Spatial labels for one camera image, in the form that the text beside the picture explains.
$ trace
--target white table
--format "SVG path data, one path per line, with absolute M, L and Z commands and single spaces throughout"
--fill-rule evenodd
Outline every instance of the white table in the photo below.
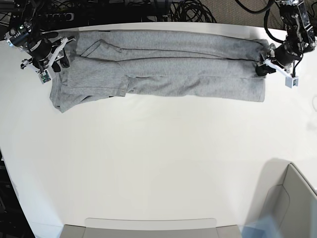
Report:
M 264 29 L 207 23 L 137 23 L 87 29 L 157 29 L 269 38 Z M 284 39 L 285 32 L 272 30 Z M 264 103 L 126 95 L 75 106 L 49 100 L 25 53 L 0 43 L 0 147 L 34 233 L 58 237 L 86 218 L 256 220 L 287 164 L 317 187 L 317 51 L 299 87 L 266 79 Z

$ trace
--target gray sweatpants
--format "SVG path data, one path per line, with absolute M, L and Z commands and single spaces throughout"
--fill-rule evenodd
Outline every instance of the gray sweatpants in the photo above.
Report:
M 61 112 L 126 93 L 264 100 L 255 66 L 267 41 L 175 31 L 62 32 L 70 68 L 53 81 Z

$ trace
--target tabletop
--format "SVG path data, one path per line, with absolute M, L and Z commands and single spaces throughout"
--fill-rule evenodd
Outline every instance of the tabletop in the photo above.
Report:
M 131 23 L 74 30 L 152 29 L 268 39 L 263 28 L 211 23 Z M 284 31 L 272 30 L 285 39 Z M 65 113 L 26 53 L 0 42 L 0 148 L 38 237 L 87 218 L 214 218 L 244 225 L 294 162 L 317 187 L 317 51 L 298 66 L 299 87 L 266 78 L 265 101 L 127 94 Z

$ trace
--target white bracket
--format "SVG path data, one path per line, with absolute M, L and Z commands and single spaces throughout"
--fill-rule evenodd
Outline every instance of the white bracket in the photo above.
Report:
M 290 73 L 286 72 L 284 69 L 282 69 L 281 67 L 273 64 L 271 62 L 271 59 L 266 59 L 264 60 L 264 64 L 266 64 L 267 66 L 276 69 L 276 71 L 280 72 L 281 74 L 283 74 L 285 76 L 285 85 L 289 88 L 293 88 L 294 86 L 298 86 L 298 80 L 299 77 L 293 77 Z

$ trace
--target gray fabric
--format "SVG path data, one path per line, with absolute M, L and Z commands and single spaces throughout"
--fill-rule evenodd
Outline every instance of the gray fabric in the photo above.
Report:
M 267 41 L 175 31 L 60 33 L 70 35 L 77 39 L 65 48 L 71 67 L 51 92 L 61 112 L 126 93 L 264 100 L 255 66 Z

